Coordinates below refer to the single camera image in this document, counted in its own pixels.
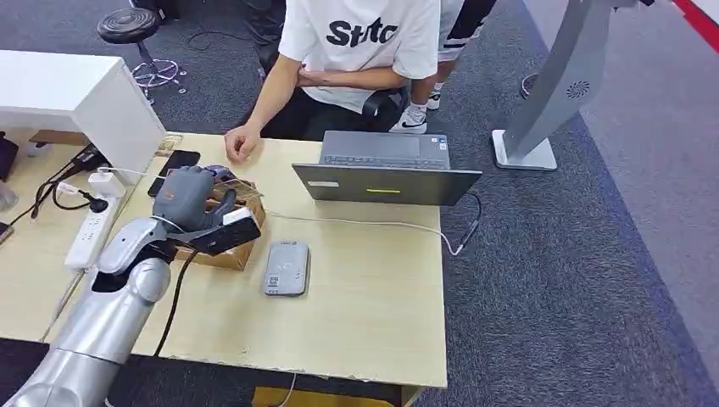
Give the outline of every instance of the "robotic arm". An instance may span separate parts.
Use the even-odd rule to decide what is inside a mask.
[[[259,237],[252,212],[233,211],[235,191],[205,212],[215,173],[184,167],[167,177],[151,218],[123,227],[102,252],[92,285],[50,350],[3,407],[99,407],[170,284],[177,245],[217,255]]]

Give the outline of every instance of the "yellow label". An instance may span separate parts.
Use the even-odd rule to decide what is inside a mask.
[[[376,192],[376,193],[400,193],[400,191],[394,190],[394,189],[370,189],[367,188],[367,192]]]

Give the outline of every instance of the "sneaker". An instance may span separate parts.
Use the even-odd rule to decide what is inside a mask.
[[[426,114],[422,115],[421,121],[417,120],[410,114],[410,108],[407,108],[399,121],[391,129],[390,133],[409,133],[409,134],[425,134],[426,133]]]
[[[427,100],[427,110],[439,109],[440,100],[442,100],[442,93],[433,93]]]

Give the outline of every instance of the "laptop lid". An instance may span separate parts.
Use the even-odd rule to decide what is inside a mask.
[[[481,171],[293,164],[309,195],[326,201],[452,206]]]

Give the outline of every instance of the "laptop keyboard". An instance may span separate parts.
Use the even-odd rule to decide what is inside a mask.
[[[326,155],[324,163],[348,167],[417,168],[423,170],[446,170],[441,159],[377,159],[370,157],[344,157]]]

